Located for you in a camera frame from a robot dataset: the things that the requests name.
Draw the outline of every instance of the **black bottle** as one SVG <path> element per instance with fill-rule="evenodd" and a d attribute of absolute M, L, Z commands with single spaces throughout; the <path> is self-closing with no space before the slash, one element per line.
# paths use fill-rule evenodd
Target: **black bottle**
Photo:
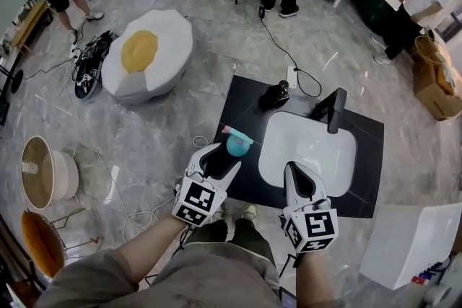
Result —
<path fill-rule="evenodd" d="M 270 86 L 261 95 L 259 103 L 263 109 L 281 107 L 289 100 L 289 82 L 281 80 L 277 85 Z"/>

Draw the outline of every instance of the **black faucet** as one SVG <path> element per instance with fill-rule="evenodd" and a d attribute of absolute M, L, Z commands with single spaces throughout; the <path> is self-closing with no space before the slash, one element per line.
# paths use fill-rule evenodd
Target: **black faucet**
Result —
<path fill-rule="evenodd" d="M 319 102 L 308 118 L 322 120 L 327 115 L 327 132 L 338 133 L 340 116 L 344 111 L 347 91 L 339 87 L 326 99 Z"/>

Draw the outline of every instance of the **sink basin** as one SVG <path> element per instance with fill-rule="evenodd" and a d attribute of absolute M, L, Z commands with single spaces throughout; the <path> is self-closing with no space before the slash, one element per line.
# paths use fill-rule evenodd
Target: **sink basin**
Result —
<path fill-rule="evenodd" d="M 290 161 L 303 164 L 324 182 L 328 196 L 345 194 L 353 178 L 357 143 L 339 128 L 327 132 L 327 125 L 288 112 L 276 112 L 268 121 L 258 169 L 270 185 L 284 187 L 284 168 Z"/>

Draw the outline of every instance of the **round lamp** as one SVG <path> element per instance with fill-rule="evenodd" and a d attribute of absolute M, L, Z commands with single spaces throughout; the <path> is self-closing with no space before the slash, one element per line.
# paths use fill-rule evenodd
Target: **round lamp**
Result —
<path fill-rule="evenodd" d="M 72 157 L 51 150 L 44 138 L 34 136 L 24 147 L 21 159 L 22 187 L 36 209 L 45 209 L 51 199 L 69 199 L 77 192 L 79 172 Z"/>

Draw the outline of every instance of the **gray pants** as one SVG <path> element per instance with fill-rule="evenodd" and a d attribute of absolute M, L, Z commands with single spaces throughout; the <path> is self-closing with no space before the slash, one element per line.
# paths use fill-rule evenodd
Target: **gray pants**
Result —
<path fill-rule="evenodd" d="M 213 224 L 205 224 L 196 229 L 186 240 L 185 245 L 190 242 L 226 242 L 227 233 L 227 225 L 223 220 L 216 221 Z M 247 219 L 238 219 L 236 221 L 234 237 L 228 242 L 261 255 L 275 265 L 269 243 L 255 230 L 253 223 Z"/>

